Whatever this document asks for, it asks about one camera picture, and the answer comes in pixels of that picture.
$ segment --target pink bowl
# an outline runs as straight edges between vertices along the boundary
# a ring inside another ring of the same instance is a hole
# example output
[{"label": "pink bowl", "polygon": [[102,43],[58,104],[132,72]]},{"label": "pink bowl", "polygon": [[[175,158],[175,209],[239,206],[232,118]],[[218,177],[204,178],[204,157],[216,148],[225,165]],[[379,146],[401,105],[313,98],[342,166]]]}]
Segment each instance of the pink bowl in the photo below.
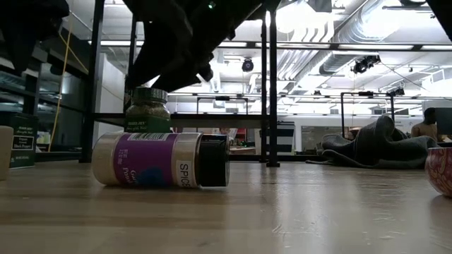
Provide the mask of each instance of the pink bowl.
[{"label": "pink bowl", "polygon": [[436,191],[452,198],[452,147],[430,148],[425,172]]}]

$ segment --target jar lid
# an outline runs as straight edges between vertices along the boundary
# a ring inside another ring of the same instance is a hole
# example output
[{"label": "jar lid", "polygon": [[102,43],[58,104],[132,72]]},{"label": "jar lid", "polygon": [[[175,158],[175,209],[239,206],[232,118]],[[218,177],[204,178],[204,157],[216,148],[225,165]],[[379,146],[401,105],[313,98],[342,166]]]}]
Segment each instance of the jar lid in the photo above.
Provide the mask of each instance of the jar lid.
[{"label": "jar lid", "polygon": [[168,93],[157,88],[137,87],[133,91],[133,99],[153,100],[167,103]]},{"label": "jar lid", "polygon": [[203,187],[229,183],[229,140],[227,135],[203,135],[199,146],[199,179]]}]

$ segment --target green spice jar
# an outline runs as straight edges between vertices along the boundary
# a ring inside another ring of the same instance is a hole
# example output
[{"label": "green spice jar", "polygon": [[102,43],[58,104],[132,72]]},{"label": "green spice jar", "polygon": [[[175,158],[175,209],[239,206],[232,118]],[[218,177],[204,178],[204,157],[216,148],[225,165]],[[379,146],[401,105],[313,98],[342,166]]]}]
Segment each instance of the green spice jar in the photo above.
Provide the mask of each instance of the green spice jar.
[{"label": "green spice jar", "polygon": [[138,87],[133,91],[132,105],[126,111],[124,130],[129,133],[169,133],[171,114],[165,104],[164,90]]}]

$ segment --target wooden table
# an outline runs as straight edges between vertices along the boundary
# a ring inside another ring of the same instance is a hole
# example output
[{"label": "wooden table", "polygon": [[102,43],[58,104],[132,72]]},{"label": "wooden table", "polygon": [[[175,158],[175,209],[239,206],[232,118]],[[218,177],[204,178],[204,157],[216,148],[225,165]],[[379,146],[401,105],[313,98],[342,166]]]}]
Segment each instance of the wooden table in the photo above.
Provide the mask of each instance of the wooden table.
[{"label": "wooden table", "polygon": [[231,155],[255,155],[255,147],[231,147],[229,149]]},{"label": "wooden table", "polygon": [[0,183],[0,253],[452,253],[452,200],[422,171],[233,163],[228,188],[105,188],[89,165]]}]

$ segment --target purple label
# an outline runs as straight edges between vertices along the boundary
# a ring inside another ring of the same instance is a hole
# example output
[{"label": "purple label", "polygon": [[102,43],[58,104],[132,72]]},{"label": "purple label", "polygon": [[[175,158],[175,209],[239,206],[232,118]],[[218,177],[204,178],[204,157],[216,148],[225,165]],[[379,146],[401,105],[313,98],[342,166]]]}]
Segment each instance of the purple label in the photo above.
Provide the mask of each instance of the purple label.
[{"label": "purple label", "polygon": [[114,172],[124,185],[172,186],[172,148],[178,134],[125,133],[114,151]]}]

